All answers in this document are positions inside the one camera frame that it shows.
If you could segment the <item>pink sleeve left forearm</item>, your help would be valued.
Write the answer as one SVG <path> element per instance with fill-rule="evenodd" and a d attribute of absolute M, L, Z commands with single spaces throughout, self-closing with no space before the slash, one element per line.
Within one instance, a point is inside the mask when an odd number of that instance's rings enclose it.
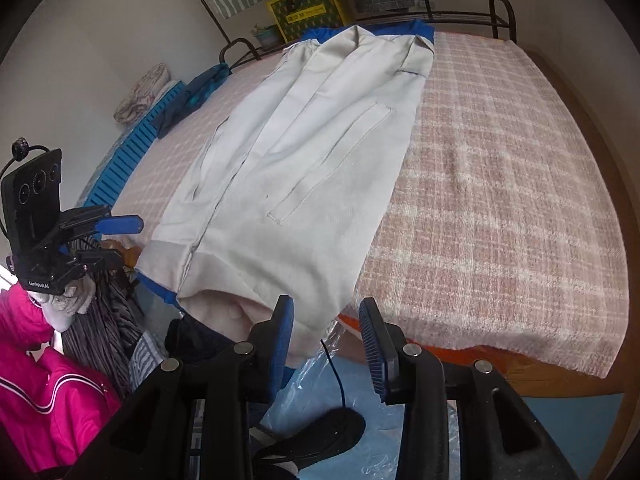
<path fill-rule="evenodd" d="M 33 472 L 70 466 L 122 406 L 106 376 L 49 346 L 20 284 L 1 293 L 1 426 Z"/>

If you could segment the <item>left hand white glove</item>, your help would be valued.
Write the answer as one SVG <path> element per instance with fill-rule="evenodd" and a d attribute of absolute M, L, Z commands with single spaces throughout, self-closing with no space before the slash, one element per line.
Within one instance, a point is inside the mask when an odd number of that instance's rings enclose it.
<path fill-rule="evenodd" d="M 62 295 L 28 292 L 32 301 L 40 307 L 46 321 L 57 332 L 64 333 L 72 326 L 77 315 L 87 313 L 96 296 L 96 283 L 85 275 L 69 282 Z"/>

